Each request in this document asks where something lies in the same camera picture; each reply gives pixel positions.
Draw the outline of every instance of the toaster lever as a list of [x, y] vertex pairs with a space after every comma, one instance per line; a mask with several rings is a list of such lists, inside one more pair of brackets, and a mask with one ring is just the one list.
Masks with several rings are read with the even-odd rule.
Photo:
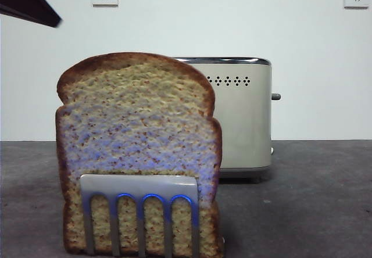
[[271, 94], [271, 100], [280, 100], [281, 95], [280, 94]]

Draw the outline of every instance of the bread crust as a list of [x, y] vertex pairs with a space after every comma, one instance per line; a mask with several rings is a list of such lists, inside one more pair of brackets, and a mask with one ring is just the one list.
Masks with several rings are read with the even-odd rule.
[[[218, 186], [219, 181], [219, 169], [221, 165], [221, 159], [222, 159], [222, 134], [221, 134], [221, 127], [219, 122], [213, 118], [213, 111], [214, 111], [214, 101], [215, 101], [215, 95], [214, 90], [211, 86], [211, 84], [208, 82], [208, 80], [205, 78], [205, 76], [197, 71], [197, 69], [193, 68], [192, 66], [179, 62], [175, 59], [162, 56], [162, 55], [155, 55], [151, 53], [137, 53], [137, 52], [123, 52], [123, 53], [109, 53], [107, 55], [100, 55], [100, 56], [93, 56], [91, 58], [85, 59], [78, 64], [72, 66], [68, 70], [66, 70], [62, 76], [60, 77], [58, 84], [57, 84], [57, 93], [61, 101], [66, 104], [68, 102], [66, 89], [68, 89], [69, 85], [72, 83], [75, 83], [76, 81], [79, 81], [83, 76], [88, 75], [89, 73], [92, 73], [93, 71], [100, 70], [112, 70], [112, 69], [122, 69], [125, 67], [129, 67], [131, 65], [136, 65], [140, 63], [146, 63], [146, 62], [152, 62], [152, 63], [158, 63], [159, 65], [166, 65], [173, 67], [175, 70], [182, 71], [184, 74], [188, 75], [191, 79], [198, 82], [206, 91], [206, 96], [204, 98], [204, 102], [206, 103], [207, 111], [207, 120], [209, 120], [213, 128], [217, 134], [216, 139], [216, 148], [219, 149], [217, 152], [218, 156], [218, 162], [214, 165], [214, 191], [213, 196], [216, 195], [216, 190]], [[64, 246], [65, 249], [69, 253], [74, 254], [82, 254], [84, 253], [84, 250], [80, 248], [73, 247], [69, 245], [69, 240], [67, 238], [67, 223], [70, 221], [68, 208], [71, 204], [71, 199], [69, 198], [69, 194], [67, 193], [67, 190], [69, 189], [68, 183], [69, 183], [69, 175], [71, 172], [69, 171], [69, 168], [67, 166], [67, 159], [66, 159], [66, 152], [63, 147], [63, 134], [61, 133], [60, 129], [60, 122], [61, 118], [66, 111], [65, 105], [58, 108], [56, 111], [55, 116], [55, 122], [56, 122], [56, 151], [58, 156], [58, 162], [59, 162], [59, 176], [60, 176], [60, 183], [61, 183], [61, 189], [62, 194], [65, 199], [65, 205], [63, 208], [63, 233], [64, 233]], [[217, 209], [216, 213], [213, 213], [213, 222], [214, 226], [219, 225], [218, 220], [218, 208], [215, 204], [215, 201], [213, 201], [214, 208]], [[220, 238], [220, 234], [218, 231], [218, 228], [214, 231], [216, 238]], [[103, 254], [103, 255], [111, 255], [110, 249], [97, 249], [97, 254]], [[136, 251], [134, 250], [126, 250], [123, 252], [125, 255], [135, 255]], [[150, 253], [152, 255], [159, 255], [161, 253]]]
[[158, 62], [162, 65], [173, 66], [175, 69], [182, 71], [184, 74], [189, 75], [193, 80], [198, 82], [208, 93], [204, 99], [205, 102], [208, 103], [207, 115], [213, 116], [215, 101], [214, 90], [204, 75], [186, 63], [180, 62], [168, 56], [157, 55], [154, 53], [109, 53], [106, 55], [93, 56], [82, 60], [62, 74], [57, 83], [58, 96], [63, 103], [66, 103], [67, 98], [64, 92], [64, 87], [75, 81], [78, 81], [83, 75], [91, 73], [95, 70], [122, 69], [131, 65], [145, 62]]

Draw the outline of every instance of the bread slice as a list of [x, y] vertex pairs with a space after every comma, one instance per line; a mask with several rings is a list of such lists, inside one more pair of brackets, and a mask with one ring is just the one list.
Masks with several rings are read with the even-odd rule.
[[[56, 112], [60, 180], [65, 198], [64, 243], [85, 249], [79, 178], [82, 174], [189, 175], [199, 188], [201, 257], [222, 257], [214, 201], [221, 164], [221, 128], [213, 118], [214, 92], [193, 67], [148, 53], [111, 53], [83, 60], [63, 73]], [[121, 251], [136, 254], [135, 205], [119, 200]], [[92, 200], [97, 253], [111, 254], [108, 204]], [[173, 252], [191, 257], [187, 202], [173, 204]], [[145, 203], [146, 251], [163, 255], [159, 200]]]

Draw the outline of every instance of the metal spatula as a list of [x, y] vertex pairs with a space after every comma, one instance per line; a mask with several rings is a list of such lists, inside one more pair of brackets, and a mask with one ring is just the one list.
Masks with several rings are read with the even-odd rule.
[[137, 205], [138, 257], [146, 257], [144, 202], [151, 196], [163, 203], [164, 216], [164, 256], [172, 257], [172, 221], [171, 204], [182, 197], [191, 205], [192, 258], [199, 257], [199, 205], [198, 184], [194, 177], [180, 175], [96, 175], [84, 174], [80, 177], [81, 197], [83, 201], [84, 228], [87, 253], [94, 255], [94, 237], [92, 225], [91, 198], [103, 195], [107, 198], [110, 211], [110, 234], [112, 255], [120, 256], [119, 225], [117, 201], [121, 196], [129, 196]]

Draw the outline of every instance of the dark object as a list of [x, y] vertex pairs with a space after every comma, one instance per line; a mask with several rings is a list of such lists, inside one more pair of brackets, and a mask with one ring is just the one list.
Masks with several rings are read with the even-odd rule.
[[62, 20], [46, 0], [0, 0], [0, 13], [50, 27]]
[[280, 100], [281, 95], [280, 94], [271, 94], [271, 100]]

